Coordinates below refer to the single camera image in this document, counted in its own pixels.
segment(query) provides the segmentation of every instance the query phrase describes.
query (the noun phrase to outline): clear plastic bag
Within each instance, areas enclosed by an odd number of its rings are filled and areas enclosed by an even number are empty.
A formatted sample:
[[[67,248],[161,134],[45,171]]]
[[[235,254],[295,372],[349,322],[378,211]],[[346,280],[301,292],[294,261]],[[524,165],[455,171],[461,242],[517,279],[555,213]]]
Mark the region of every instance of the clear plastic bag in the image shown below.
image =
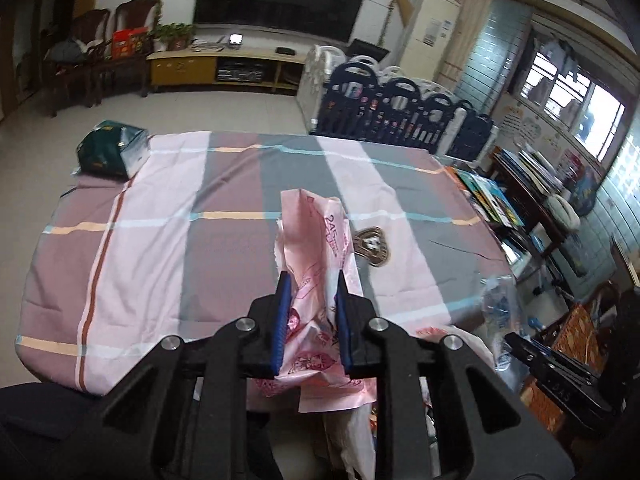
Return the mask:
[[[512,275],[482,280],[482,315],[487,331],[485,341],[494,356],[495,369],[506,370],[511,363],[504,336],[520,333],[522,310]]]

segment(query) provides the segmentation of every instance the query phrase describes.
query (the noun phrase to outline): potted plant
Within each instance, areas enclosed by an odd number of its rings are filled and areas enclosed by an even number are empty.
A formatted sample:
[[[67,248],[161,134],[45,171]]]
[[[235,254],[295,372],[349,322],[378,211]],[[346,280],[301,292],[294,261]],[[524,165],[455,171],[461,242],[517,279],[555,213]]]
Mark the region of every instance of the potted plant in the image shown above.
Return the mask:
[[[153,31],[154,50],[184,50],[193,37],[193,25],[189,23],[169,23],[158,25]]]

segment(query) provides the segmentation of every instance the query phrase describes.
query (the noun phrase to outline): metal screw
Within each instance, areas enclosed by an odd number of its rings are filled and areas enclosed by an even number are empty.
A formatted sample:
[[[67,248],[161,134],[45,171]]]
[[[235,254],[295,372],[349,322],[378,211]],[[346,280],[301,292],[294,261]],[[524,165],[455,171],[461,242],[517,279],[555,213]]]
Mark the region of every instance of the metal screw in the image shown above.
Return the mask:
[[[376,332],[384,332],[389,328],[389,322],[382,317],[373,317],[369,319],[369,328]]]
[[[462,348],[462,339],[457,335],[447,335],[444,338],[444,346],[449,350],[458,350]]]
[[[175,350],[180,346],[180,338],[177,335],[168,335],[162,339],[160,346],[165,350]]]
[[[255,328],[255,321],[250,317],[241,317],[236,321],[236,328],[240,332],[251,332]]]

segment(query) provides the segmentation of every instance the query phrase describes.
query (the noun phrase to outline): doorway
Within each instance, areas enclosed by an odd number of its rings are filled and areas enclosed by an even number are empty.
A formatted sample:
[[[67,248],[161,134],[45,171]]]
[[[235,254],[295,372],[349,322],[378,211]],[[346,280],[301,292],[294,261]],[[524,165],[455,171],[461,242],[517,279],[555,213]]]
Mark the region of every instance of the doorway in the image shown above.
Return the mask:
[[[0,97],[7,116],[40,88],[42,0],[14,0],[0,18]]]

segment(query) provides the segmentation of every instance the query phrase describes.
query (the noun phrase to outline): tv stand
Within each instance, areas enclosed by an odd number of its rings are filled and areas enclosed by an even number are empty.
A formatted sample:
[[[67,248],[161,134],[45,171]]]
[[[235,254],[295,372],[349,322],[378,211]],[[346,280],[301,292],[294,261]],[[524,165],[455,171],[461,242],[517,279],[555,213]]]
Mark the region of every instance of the tv stand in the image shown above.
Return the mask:
[[[261,82],[220,81],[216,78],[219,58],[255,61],[264,66]],[[296,91],[305,64],[306,52],[295,56],[276,54],[275,49],[242,46],[220,52],[194,52],[191,49],[155,52],[147,58],[151,68],[151,85],[176,87],[191,85],[240,86],[270,89],[271,92]]]

